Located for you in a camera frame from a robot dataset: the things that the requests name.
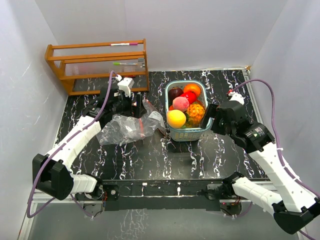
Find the orange fruit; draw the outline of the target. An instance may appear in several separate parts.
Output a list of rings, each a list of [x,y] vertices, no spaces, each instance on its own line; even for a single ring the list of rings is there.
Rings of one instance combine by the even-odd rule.
[[[199,97],[202,93],[202,90],[197,84],[189,83],[183,88],[183,92],[184,93],[192,92],[196,95],[196,97]]]

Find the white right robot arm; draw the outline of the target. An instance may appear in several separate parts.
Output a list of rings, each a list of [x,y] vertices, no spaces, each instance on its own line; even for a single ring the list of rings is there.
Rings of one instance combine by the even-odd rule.
[[[276,192],[272,192],[234,172],[223,179],[222,185],[206,191],[209,196],[236,196],[250,200],[270,213],[278,226],[288,234],[295,234],[320,214],[320,198],[302,186],[299,177],[289,164],[279,160],[275,139],[259,122],[249,122],[244,106],[236,100],[206,108],[201,127],[213,120],[211,130],[215,134],[228,135],[243,148],[264,170]]]

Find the clear orange-zip bag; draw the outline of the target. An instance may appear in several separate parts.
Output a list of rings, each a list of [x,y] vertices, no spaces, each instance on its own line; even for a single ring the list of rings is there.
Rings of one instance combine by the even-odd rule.
[[[100,145],[123,145],[153,136],[156,130],[166,134],[163,116],[147,100],[142,100],[146,110],[140,118],[116,114],[96,135]]]

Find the pink peach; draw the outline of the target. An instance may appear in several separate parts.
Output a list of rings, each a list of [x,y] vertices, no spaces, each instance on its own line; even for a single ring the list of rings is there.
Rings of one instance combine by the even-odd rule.
[[[190,106],[190,103],[186,97],[179,96],[173,100],[172,106],[173,106],[174,110],[179,110],[181,112],[185,112],[188,109],[188,107]]]

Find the red bell pepper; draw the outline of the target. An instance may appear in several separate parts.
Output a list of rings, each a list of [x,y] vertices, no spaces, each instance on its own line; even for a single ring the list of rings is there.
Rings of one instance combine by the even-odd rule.
[[[197,100],[197,95],[192,91],[184,92],[181,97],[186,98],[190,105]]]

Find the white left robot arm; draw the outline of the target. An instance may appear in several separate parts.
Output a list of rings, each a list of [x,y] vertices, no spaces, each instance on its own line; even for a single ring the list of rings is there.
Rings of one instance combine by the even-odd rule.
[[[91,100],[82,111],[75,127],[45,155],[38,153],[32,160],[35,188],[57,200],[70,194],[86,193],[97,200],[103,187],[97,177],[73,174],[71,167],[83,148],[95,137],[113,116],[137,119],[144,112],[141,93],[125,95],[125,91],[103,87],[100,95]]]

